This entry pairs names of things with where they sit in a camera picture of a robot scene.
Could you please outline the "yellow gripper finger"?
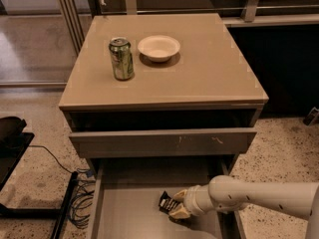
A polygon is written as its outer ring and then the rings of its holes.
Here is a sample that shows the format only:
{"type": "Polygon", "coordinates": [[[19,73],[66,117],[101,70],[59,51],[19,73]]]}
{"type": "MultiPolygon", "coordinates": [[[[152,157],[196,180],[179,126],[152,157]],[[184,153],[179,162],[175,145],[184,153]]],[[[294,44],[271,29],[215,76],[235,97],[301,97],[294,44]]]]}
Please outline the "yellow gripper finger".
{"type": "Polygon", "coordinates": [[[177,202],[184,202],[186,195],[187,195],[187,190],[183,189],[179,191],[178,193],[176,193],[172,199],[177,202]]]}
{"type": "Polygon", "coordinates": [[[173,219],[187,219],[190,217],[190,212],[184,207],[183,204],[179,204],[175,209],[171,210],[168,215],[173,219]]]}

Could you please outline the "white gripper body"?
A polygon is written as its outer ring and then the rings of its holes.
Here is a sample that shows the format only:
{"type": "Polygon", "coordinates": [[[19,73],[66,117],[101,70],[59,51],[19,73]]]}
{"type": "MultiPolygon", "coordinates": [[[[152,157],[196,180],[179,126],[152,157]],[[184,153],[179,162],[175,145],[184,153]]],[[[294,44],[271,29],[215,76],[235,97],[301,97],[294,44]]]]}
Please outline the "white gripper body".
{"type": "Polygon", "coordinates": [[[186,210],[194,216],[201,216],[214,209],[208,193],[208,186],[192,186],[186,191],[183,201],[186,210]]]}

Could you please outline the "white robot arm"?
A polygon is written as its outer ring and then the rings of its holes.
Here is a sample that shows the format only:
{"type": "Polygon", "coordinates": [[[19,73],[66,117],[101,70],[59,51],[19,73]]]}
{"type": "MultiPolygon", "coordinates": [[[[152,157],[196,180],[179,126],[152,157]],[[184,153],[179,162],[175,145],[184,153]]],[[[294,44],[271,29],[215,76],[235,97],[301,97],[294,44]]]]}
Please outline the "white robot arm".
{"type": "Polygon", "coordinates": [[[168,213],[173,219],[201,216],[211,210],[225,213],[254,204],[307,220],[305,239],[319,239],[318,182],[244,182],[218,175],[206,185],[178,192],[173,199],[178,202],[168,213]]]}

